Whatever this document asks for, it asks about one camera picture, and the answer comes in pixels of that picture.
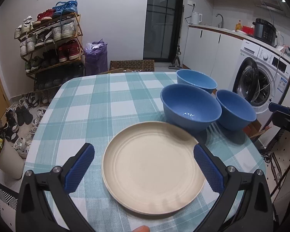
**trash can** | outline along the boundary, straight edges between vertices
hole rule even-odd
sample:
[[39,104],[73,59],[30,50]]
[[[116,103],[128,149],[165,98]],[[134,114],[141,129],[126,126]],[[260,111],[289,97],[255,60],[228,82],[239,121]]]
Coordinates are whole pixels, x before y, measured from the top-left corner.
[[0,169],[14,179],[20,179],[25,163],[14,147],[8,142],[4,142],[4,135],[1,131],[0,138],[3,140],[0,147]]
[[108,70],[107,43],[101,39],[98,42],[87,43],[85,46],[86,76],[96,75]]

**light blue bowl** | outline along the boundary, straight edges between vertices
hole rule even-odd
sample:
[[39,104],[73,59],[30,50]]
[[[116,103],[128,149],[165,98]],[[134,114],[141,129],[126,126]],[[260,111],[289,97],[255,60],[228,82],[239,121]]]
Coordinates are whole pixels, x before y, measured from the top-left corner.
[[221,115],[218,101],[192,85],[168,85],[162,89],[160,98],[167,121],[188,131],[203,131]]
[[224,128],[231,131],[241,130],[257,119],[251,104],[238,94],[229,90],[218,90],[216,98],[222,108],[218,122]]
[[212,93],[217,83],[208,75],[194,70],[181,69],[176,72],[178,84],[190,84]]

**table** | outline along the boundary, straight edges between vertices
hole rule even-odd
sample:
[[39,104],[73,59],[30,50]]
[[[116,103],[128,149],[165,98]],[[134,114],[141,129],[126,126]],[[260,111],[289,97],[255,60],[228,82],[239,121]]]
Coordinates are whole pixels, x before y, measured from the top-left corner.
[[[75,205],[97,232],[131,231],[147,225],[154,231],[191,232],[202,221],[218,197],[206,182],[188,206],[171,217],[144,219],[127,212],[104,186],[101,160],[107,144],[125,127],[142,121],[165,121],[160,92],[177,83],[175,72],[115,73],[74,78],[65,83],[46,111],[32,141],[24,171],[49,172],[74,156],[85,142],[94,145],[95,158],[76,192]],[[229,132],[210,125],[197,139],[239,171],[265,172],[265,164],[250,139],[242,132]],[[229,216],[239,205],[239,193]],[[51,194],[47,194],[57,222],[66,227]]]

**human hand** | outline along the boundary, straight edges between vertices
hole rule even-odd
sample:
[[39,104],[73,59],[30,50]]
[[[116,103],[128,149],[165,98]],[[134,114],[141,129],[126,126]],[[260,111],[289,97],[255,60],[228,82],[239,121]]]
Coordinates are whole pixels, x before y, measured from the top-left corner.
[[147,226],[140,226],[133,230],[132,232],[150,232]]

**white cabinet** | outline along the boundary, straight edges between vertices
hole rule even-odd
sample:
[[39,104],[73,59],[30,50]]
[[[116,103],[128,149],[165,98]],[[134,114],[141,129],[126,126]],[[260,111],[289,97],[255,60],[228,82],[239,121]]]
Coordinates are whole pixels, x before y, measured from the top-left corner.
[[211,73],[217,84],[217,90],[227,90],[235,72],[243,40],[221,34],[218,50]]
[[220,34],[189,28],[183,64],[188,68],[211,75]]

